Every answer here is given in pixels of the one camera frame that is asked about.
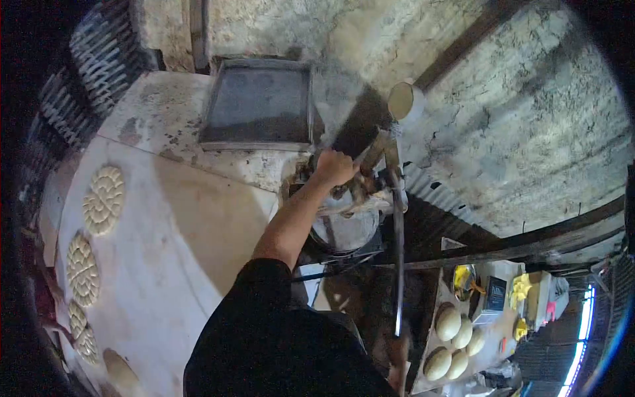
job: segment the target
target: metal rod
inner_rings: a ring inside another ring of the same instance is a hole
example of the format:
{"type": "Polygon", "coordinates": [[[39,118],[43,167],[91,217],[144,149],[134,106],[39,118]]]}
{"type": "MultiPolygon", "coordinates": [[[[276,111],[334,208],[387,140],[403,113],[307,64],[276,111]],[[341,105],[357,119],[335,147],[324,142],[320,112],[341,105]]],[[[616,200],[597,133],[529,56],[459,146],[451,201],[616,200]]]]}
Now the metal rod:
{"type": "Polygon", "coordinates": [[[393,276],[392,287],[392,315],[394,316],[392,334],[395,337],[401,335],[403,315],[403,286],[404,286],[404,266],[403,266],[403,202],[401,201],[401,191],[399,190],[399,179],[395,171],[390,172],[392,182],[392,200],[394,203],[394,211],[392,214],[394,220],[395,247],[394,261],[395,271],[393,276]]]}

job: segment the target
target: wooden beam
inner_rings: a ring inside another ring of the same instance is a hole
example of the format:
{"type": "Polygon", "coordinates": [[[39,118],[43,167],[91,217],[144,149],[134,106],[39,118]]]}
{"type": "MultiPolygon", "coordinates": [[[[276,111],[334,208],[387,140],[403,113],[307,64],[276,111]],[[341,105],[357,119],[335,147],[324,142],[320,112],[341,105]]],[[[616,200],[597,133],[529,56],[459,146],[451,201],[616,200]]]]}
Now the wooden beam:
{"type": "Polygon", "coordinates": [[[494,241],[487,247],[445,251],[441,258],[410,262],[406,270],[453,267],[538,255],[553,250],[571,252],[599,243],[624,230],[624,196],[578,217],[517,236],[494,241]]]}
{"type": "Polygon", "coordinates": [[[415,81],[424,93],[437,83],[454,65],[476,47],[487,35],[508,21],[528,0],[491,0],[480,17],[461,33],[415,81]]]}

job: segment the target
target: person's arm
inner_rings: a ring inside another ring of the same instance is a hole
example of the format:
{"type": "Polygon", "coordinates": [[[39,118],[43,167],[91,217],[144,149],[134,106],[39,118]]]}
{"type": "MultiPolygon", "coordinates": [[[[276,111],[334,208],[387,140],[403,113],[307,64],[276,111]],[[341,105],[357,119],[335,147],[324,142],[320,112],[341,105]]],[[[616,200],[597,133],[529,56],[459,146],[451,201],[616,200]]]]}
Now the person's arm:
{"type": "Polygon", "coordinates": [[[323,151],[309,181],[278,210],[251,256],[284,262],[291,270],[322,202],[332,188],[350,180],[359,166],[344,153],[323,151]]]}

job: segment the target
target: metal plate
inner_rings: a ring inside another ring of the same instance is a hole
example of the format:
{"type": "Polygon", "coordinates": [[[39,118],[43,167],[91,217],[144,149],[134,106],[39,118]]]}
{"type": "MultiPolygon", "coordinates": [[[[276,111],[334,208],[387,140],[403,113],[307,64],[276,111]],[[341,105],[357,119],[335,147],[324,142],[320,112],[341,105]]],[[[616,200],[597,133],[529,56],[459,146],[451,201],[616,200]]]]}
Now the metal plate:
{"type": "Polygon", "coordinates": [[[307,150],[311,68],[287,60],[224,60],[206,106],[204,150],[307,150]]]}

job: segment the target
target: stone wall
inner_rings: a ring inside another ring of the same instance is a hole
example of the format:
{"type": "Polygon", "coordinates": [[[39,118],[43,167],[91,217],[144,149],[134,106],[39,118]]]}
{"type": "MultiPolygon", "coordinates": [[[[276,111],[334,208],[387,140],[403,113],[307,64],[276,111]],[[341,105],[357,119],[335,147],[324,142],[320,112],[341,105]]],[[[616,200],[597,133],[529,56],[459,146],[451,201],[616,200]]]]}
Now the stone wall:
{"type": "Polygon", "coordinates": [[[560,5],[534,3],[427,93],[406,157],[499,236],[624,193],[632,125],[598,49],[560,5]]]}

